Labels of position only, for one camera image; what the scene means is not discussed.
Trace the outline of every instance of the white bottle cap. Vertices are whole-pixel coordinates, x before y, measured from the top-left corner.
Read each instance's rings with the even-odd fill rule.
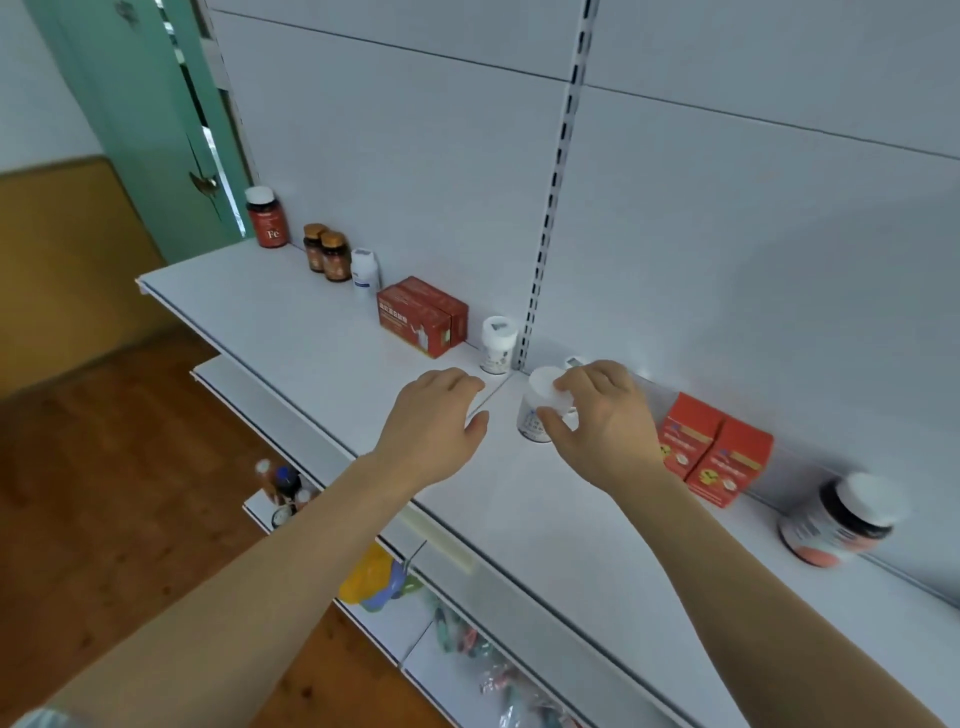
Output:
[[[276,199],[274,190],[264,186],[247,187],[244,196],[251,205],[269,205]]]
[[[362,279],[372,278],[379,270],[376,255],[366,248],[354,248],[350,253],[350,270]]]
[[[560,367],[538,367],[527,381],[527,392],[524,397],[527,403],[535,409],[538,407],[553,407],[561,415],[565,415],[573,406],[573,395],[561,392],[553,386],[553,382],[564,375]]]
[[[904,490],[890,480],[868,473],[853,473],[837,484],[837,497],[861,521],[889,526],[910,515]]]
[[[488,349],[495,352],[508,352],[516,345],[518,329],[506,316],[491,316],[483,323],[480,340]]]

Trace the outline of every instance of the white wall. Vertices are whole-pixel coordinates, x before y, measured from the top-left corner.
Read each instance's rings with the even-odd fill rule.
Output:
[[[102,154],[21,0],[0,3],[0,173]]]

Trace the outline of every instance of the yellow wall panel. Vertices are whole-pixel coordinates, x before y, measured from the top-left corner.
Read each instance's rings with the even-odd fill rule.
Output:
[[[105,158],[0,176],[0,398],[171,326],[162,265]]]

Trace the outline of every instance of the white shelf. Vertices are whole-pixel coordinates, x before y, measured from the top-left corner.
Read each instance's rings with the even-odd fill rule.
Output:
[[[404,661],[403,672],[454,725],[496,728],[503,711],[503,693],[480,692],[483,674],[492,664],[490,657],[444,652],[431,624]]]
[[[379,612],[368,612],[359,604],[335,600],[340,609],[362,627],[394,665],[399,666],[433,621],[429,592],[391,599]]]
[[[225,356],[204,362],[193,376],[318,488],[352,461]]]
[[[552,446],[530,443],[516,432],[524,379],[514,376],[486,403],[489,434],[474,458],[453,478],[417,496],[417,503],[633,675],[638,689],[645,686],[688,722],[743,728],[744,718],[649,547],[613,502],[575,475]],[[865,559],[837,570],[804,564],[780,544],[774,512],[752,499],[710,510],[944,722],[960,724],[956,610]],[[592,714],[575,695],[575,670],[556,674],[562,672],[556,663],[565,643],[551,649],[548,641],[531,638],[524,645],[518,634],[523,630],[511,625],[510,612],[522,613],[496,603],[482,570],[460,576],[450,567],[441,571],[443,557],[431,558],[432,553],[430,544],[421,549],[414,567],[438,574],[441,591],[449,591],[463,611],[601,724],[594,717],[601,714]]]
[[[247,240],[138,282],[348,457],[373,449],[397,392],[424,372],[460,367],[483,379],[471,409],[508,378],[481,370],[467,344],[428,358],[290,245],[266,250]]]

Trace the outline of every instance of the red bottle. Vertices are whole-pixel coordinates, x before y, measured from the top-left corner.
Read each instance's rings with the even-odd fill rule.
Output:
[[[256,241],[262,248],[280,248],[290,242],[290,229],[283,207],[270,187],[250,187],[247,212],[256,232]]]

